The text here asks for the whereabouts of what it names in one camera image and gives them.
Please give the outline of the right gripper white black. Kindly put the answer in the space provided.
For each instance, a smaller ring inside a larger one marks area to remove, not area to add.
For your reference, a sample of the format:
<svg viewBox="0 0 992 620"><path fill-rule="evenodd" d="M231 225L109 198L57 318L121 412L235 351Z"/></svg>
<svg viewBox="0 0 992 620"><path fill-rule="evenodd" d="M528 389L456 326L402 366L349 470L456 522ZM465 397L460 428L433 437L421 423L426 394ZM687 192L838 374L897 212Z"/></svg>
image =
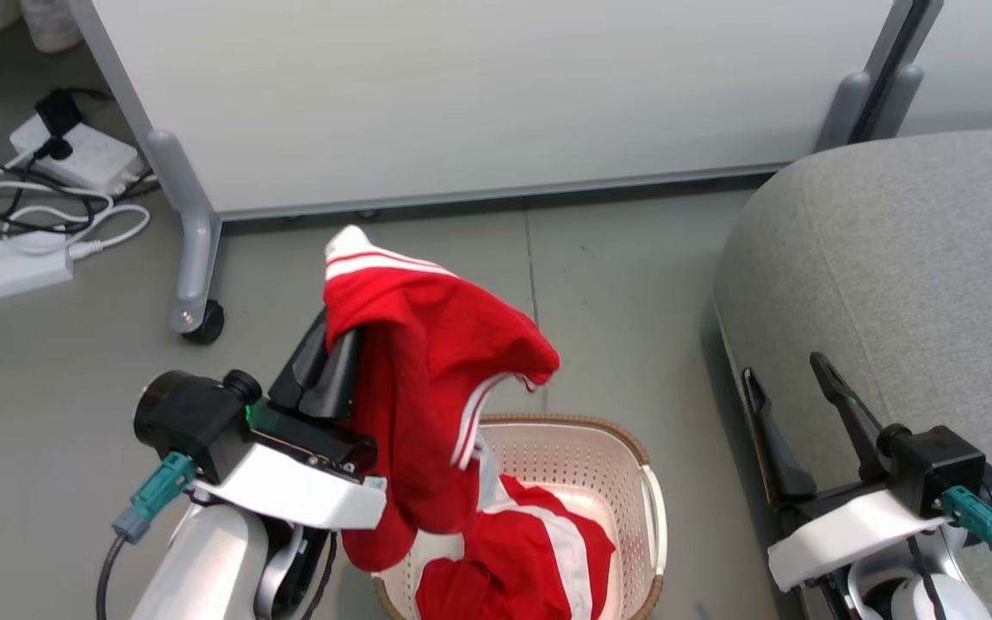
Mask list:
<svg viewBox="0 0 992 620"><path fill-rule="evenodd" d="M882 481L890 466L877 446L883 427L829 358L815 350L809 364L824 400L837 408L846 428L859 460L859 478L864 483ZM768 502L776 505L814 498L815 480L800 466L777 427L771 398L753 369L741 371L741 389ZM776 587L788 592L925 530L941 530L947 522L943 517L918 517L894 494L881 489L809 521L803 519L799 506L783 505L776 510L776 523L783 537L768 547L767 565Z"/></svg>

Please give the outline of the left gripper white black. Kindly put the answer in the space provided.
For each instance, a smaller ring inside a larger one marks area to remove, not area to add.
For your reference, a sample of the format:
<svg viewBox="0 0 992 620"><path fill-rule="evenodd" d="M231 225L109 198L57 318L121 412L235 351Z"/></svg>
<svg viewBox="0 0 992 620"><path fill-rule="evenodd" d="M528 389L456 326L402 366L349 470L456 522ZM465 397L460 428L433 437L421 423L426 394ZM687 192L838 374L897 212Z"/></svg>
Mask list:
<svg viewBox="0 0 992 620"><path fill-rule="evenodd" d="M287 364L245 416L251 443L217 484L190 489L263 517L320 530L373 530L388 503L388 482L375 475L375 441L338 420L349 419L361 368L365 329L327 346L323 307ZM283 411L298 409L298 412Z"/></svg>

